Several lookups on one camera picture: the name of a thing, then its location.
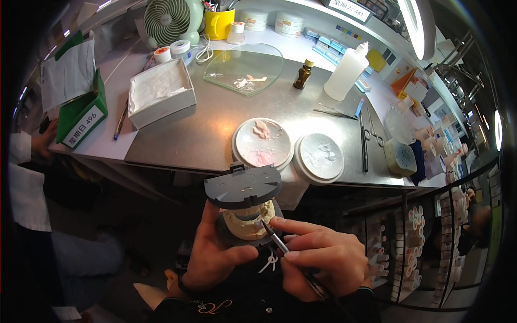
stainless steel workbench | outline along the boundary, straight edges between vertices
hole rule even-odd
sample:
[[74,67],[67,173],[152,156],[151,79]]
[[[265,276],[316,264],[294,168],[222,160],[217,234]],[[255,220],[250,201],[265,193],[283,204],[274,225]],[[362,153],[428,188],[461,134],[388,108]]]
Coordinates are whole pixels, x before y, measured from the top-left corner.
[[[192,62],[188,71],[194,86],[197,105],[164,117],[140,129],[124,159],[129,164],[170,168],[188,172],[218,174],[232,162],[231,138],[234,130],[245,120],[266,117],[280,122],[288,132],[292,144],[305,133],[328,135],[341,147],[345,158],[343,175],[338,184],[370,186],[403,186],[404,180],[390,173],[383,148],[372,139],[368,142],[369,171],[362,171],[361,136],[359,121],[315,112],[341,106],[353,114],[361,97],[353,87],[342,102],[325,94],[323,84],[331,72],[313,68],[304,90],[293,87],[301,63],[286,59],[280,77],[267,89],[252,97],[203,80],[208,62]],[[364,126],[369,128],[365,96],[362,108]],[[377,134],[387,141],[375,110],[370,106]]]

lamp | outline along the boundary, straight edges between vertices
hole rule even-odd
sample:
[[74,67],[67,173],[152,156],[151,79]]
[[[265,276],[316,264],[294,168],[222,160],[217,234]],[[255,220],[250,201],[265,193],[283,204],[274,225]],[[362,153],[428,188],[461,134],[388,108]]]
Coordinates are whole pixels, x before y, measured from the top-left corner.
[[499,111],[495,111],[494,115],[495,119],[495,145],[497,146],[497,151],[501,151],[501,143],[503,142],[503,125],[501,124],[501,116],[499,115]]
[[420,60],[431,59],[436,47],[436,26],[428,0],[399,0],[411,44]]

squeeze bottle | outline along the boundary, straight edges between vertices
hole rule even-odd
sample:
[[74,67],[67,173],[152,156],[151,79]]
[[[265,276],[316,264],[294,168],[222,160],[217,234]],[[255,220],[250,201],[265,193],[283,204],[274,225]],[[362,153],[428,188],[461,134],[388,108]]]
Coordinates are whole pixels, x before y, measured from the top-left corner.
[[360,44],[356,49],[349,48],[345,51],[338,66],[323,85],[328,96],[338,101],[345,99],[348,91],[370,64],[365,57],[366,54],[368,54],[368,42]]

white box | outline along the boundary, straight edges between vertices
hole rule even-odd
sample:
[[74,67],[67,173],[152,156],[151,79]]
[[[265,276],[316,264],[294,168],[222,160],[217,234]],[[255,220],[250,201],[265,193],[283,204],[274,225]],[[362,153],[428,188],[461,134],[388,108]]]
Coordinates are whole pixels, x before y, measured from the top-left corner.
[[181,57],[130,80],[128,118],[137,129],[196,103],[194,87]]

electric fan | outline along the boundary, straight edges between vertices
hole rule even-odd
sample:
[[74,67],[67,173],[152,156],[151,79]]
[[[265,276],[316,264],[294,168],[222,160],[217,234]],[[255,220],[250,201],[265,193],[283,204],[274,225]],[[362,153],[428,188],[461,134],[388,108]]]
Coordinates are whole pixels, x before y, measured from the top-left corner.
[[202,19],[203,6],[199,0],[150,0],[144,14],[148,45],[168,46],[177,39],[197,44]]

